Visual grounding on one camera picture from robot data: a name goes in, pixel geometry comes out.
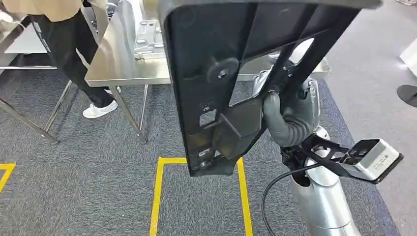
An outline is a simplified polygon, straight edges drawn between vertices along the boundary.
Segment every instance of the stainless steel table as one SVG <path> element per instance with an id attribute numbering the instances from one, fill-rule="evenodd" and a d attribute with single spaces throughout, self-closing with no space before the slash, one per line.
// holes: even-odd
<path id="1" fill-rule="evenodd" d="M 23 29 L 21 26 L 17 26 L 12 31 L 8 31 L 6 33 L 3 33 L 0 37 L 0 52 L 1 55 L 4 55 L 5 53 L 16 53 L 16 52 L 8 52 L 7 50 L 9 47 L 13 46 L 15 43 L 15 40 L 19 39 L 19 36 L 23 36 L 23 34 L 34 34 L 33 38 L 35 40 L 38 40 L 37 35 L 34 33 L 34 30 L 32 28 L 32 25 L 30 25 L 30 20 L 23 16 L 21 18 L 22 26 L 25 26 L 26 28 Z M 24 52 L 18 52 L 18 53 L 47 53 L 47 51 L 43 48 L 43 50 L 39 51 L 39 47 L 35 51 L 31 50 L 30 47 L 27 47 L 28 49 L 25 49 Z M 27 66 L 27 65 L 16 65 L 16 66 L 0 66 L 0 70 L 56 70 L 57 68 L 54 66 Z M 43 128 L 36 125 L 33 121 L 31 121 L 29 118 L 27 118 L 22 113 L 16 111 L 12 106 L 10 106 L 6 101 L 2 100 L 0 98 L 0 108 L 4 109 L 9 114 L 13 115 L 16 119 L 23 122 L 25 125 L 29 126 L 31 129 L 33 129 L 37 134 L 42 136 L 43 138 L 46 138 L 51 143 L 56 144 L 58 140 L 49 134 L 49 129 L 52 126 L 52 123 L 54 122 L 58 110 L 61 107 L 69 88 L 71 87 L 72 82 L 68 81 L 67 85 L 64 88 L 64 91 L 62 92 L 61 97 L 59 98 L 57 104 L 55 105 L 55 108 L 53 109 L 52 113 L 49 116 L 49 119 L 47 120 L 45 126 Z"/>
<path id="2" fill-rule="evenodd" d="M 122 0 L 119 2 L 109 26 L 104 33 L 96 55 L 91 62 L 86 82 L 92 87 L 108 86 L 112 90 L 115 100 L 129 123 L 135 129 L 142 143 L 146 138 L 142 133 L 144 111 L 149 85 L 170 84 L 170 73 L 164 54 L 159 54 L 148 59 L 136 59 L 135 51 L 140 47 L 140 42 L 155 41 L 155 36 L 149 38 L 144 33 L 143 28 L 157 25 L 156 1 L 140 1 L 137 6 L 135 2 Z M 294 60 L 299 60 L 309 45 L 297 48 L 298 53 L 294 53 Z M 271 67 L 268 55 L 248 62 L 239 73 L 238 81 L 252 81 L 254 76 L 261 70 L 268 70 Z M 315 69 L 312 77 L 323 77 L 329 72 L 330 68 L 323 60 Z M 117 91 L 117 86 L 137 86 L 145 85 L 141 121 L 138 125 L 126 106 L 122 96 Z"/>

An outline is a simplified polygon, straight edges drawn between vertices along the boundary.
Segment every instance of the robotic hand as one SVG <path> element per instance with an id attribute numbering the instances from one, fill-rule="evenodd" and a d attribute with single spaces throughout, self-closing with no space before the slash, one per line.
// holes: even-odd
<path id="1" fill-rule="evenodd" d="M 308 78 L 294 95 L 289 107 L 280 112 L 280 98 L 272 91 L 264 100 L 264 118 L 274 141 L 281 147 L 299 145 L 319 125 L 320 103 L 318 84 Z"/>

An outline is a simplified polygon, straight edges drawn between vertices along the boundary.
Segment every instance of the white sneaker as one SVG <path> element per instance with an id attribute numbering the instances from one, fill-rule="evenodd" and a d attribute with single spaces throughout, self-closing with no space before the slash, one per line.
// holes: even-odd
<path id="1" fill-rule="evenodd" d="M 121 93 L 121 88 L 120 88 L 120 86 L 117 86 L 117 90 L 119 91 L 119 93 Z M 106 91 L 108 94 L 113 95 L 113 93 L 112 93 L 112 91 L 111 91 L 111 90 L 107 90 L 107 89 L 105 89 L 104 91 Z"/>
<path id="2" fill-rule="evenodd" d="M 94 104 L 90 104 L 90 107 L 83 111 L 83 116 L 85 118 L 94 119 L 104 116 L 105 114 L 114 111 L 117 108 L 118 104 L 113 100 L 110 105 L 107 107 L 96 107 Z"/>

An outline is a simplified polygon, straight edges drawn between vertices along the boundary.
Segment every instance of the yellow floor marking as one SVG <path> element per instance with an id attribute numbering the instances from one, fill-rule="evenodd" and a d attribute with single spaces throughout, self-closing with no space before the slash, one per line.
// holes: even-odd
<path id="1" fill-rule="evenodd" d="M 245 168 L 243 167 L 243 158 L 238 161 L 238 178 L 240 188 L 240 199 L 242 203 L 243 224 L 245 226 L 245 235 L 252 236 L 252 220 L 250 219 L 249 199 L 246 187 Z"/>
<path id="2" fill-rule="evenodd" d="M 159 157 L 156 168 L 155 186 L 153 190 L 153 205 L 150 214 L 149 236 L 156 236 L 158 229 L 159 204 L 161 202 L 162 175 L 164 174 L 164 158 Z"/>
<path id="3" fill-rule="evenodd" d="M 158 164 L 156 167 L 155 186 L 153 191 L 153 204 L 152 212 L 150 214 L 150 230 L 149 236 L 156 236 L 158 230 L 158 218 L 159 218 L 159 205 L 161 203 L 161 191 L 162 191 L 162 177 L 164 174 L 164 165 L 166 164 L 187 164 L 185 157 L 172 157 L 172 158 L 158 158 Z M 243 212 L 243 224 L 245 228 L 245 236 L 253 236 L 252 221 L 250 218 L 249 199 L 247 194 L 245 172 L 243 167 L 242 158 L 237 162 L 238 165 L 238 179 L 240 189 L 240 200 L 242 204 Z"/>
<path id="4" fill-rule="evenodd" d="M 16 164 L 15 163 L 8 163 L 8 164 L 0 164 L 0 170 L 4 170 L 3 176 L 0 178 L 0 192 L 3 189 L 4 185 L 7 182 L 12 170 Z"/>

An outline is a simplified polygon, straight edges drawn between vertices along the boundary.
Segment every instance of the gray carpet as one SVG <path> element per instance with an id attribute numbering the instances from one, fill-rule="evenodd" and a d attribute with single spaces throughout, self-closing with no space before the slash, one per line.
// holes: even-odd
<path id="1" fill-rule="evenodd" d="M 65 84 L 55 71 L 16 71 L 3 74 L 0 81 L 1 98 L 38 124 L 46 121 Z M 238 91 L 243 95 L 249 87 L 242 82 Z M 135 117 L 142 89 L 122 88 Z M 320 90 L 322 126 L 334 140 L 351 144 L 324 81 Z M 83 118 L 80 113 L 89 101 L 75 87 L 52 127 L 58 145 L 1 111 L 0 163 L 16 162 L 16 167 L 0 193 L 0 235 L 149 235 L 157 159 L 184 156 L 184 150 L 170 86 L 151 86 L 147 102 L 146 145 L 119 109 L 96 120 Z M 266 236 L 261 195 L 272 178 L 287 171 L 268 133 L 245 156 L 244 166 L 253 235 Z M 236 173 L 190 178 L 185 165 L 169 165 L 164 171 L 158 235 L 244 235 Z M 398 235 L 373 185 L 343 182 L 362 235 Z M 270 191 L 267 212 L 277 235 L 306 235 L 288 179 Z"/>

